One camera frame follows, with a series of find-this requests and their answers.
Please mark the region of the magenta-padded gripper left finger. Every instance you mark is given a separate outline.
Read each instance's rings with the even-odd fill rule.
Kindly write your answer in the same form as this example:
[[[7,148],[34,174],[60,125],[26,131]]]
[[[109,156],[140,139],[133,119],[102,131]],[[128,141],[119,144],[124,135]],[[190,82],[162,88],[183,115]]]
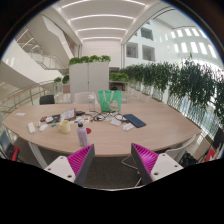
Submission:
[[[45,168],[45,171],[83,186],[94,155],[95,148],[91,144],[67,157],[59,156]]]

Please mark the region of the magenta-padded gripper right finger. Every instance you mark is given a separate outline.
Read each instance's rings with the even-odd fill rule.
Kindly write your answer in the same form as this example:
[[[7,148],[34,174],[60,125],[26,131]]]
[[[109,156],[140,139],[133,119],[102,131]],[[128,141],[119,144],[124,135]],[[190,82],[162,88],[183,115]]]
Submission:
[[[131,144],[131,154],[144,185],[182,169],[182,166],[166,153],[157,154],[135,143]]]

